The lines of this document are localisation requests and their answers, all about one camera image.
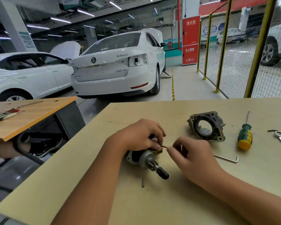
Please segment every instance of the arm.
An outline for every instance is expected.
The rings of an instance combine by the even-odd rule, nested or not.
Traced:
[[[184,158],[181,145],[187,150]],[[180,137],[167,151],[186,177],[224,201],[252,224],[281,225],[281,197],[225,172],[204,140]]]
[[[162,149],[157,142],[148,139],[151,133],[162,144],[164,130],[158,123],[146,119],[110,136],[51,225],[108,224],[120,165],[126,151]]]

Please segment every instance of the white sedan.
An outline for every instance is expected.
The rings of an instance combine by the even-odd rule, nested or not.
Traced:
[[[281,60],[281,24],[269,29],[261,56],[261,64],[273,66]]]
[[[81,98],[158,94],[166,68],[164,45],[161,31],[153,28],[101,39],[70,61],[72,87]]]
[[[216,44],[222,44],[223,43],[223,34],[224,31],[221,31],[217,37],[216,37]],[[227,42],[243,42],[247,39],[247,35],[245,31],[241,31],[238,28],[230,28],[228,29],[228,34],[227,34]]]
[[[80,45],[70,41],[51,53],[0,54],[0,102],[39,99],[70,87],[73,68],[65,58],[76,58],[79,51]]]

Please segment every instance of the car wheel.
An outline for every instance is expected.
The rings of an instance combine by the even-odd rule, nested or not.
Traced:
[[[18,101],[31,99],[27,94],[20,91],[6,91],[0,94],[0,102]]]
[[[278,53],[278,44],[274,39],[267,39],[264,46],[260,64],[273,66],[281,60]]]
[[[167,69],[167,63],[165,62],[165,67],[163,68],[163,72]]]
[[[151,94],[158,94],[160,91],[160,78],[159,78],[159,69],[156,67],[156,80],[154,87],[150,90]]]

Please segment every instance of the hand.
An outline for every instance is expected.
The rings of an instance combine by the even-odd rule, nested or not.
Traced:
[[[152,133],[157,137],[157,142],[148,138]],[[164,136],[166,136],[165,131],[159,123],[142,118],[111,135],[105,143],[120,144],[124,154],[128,150],[140,151],[147,148],[160,151]]]
[[[225,173],[205,140],[180,137],[173,147],[167,148],[167,152],[186,177],[204,189],[210,180]]]

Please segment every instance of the allen key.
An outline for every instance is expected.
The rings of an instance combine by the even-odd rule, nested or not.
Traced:
[[[230,159],[221,157],[221,156],[219,156],[219,155],[213,155],[213,156],[214,156],[214,157],[217,157],[217,158],[219,158],[219,159],[222,159],[222,160],[226,160],[226,161],[232,162],[232,163],[238,163],[238,156],[236,156],[236,160],[230,160]]]

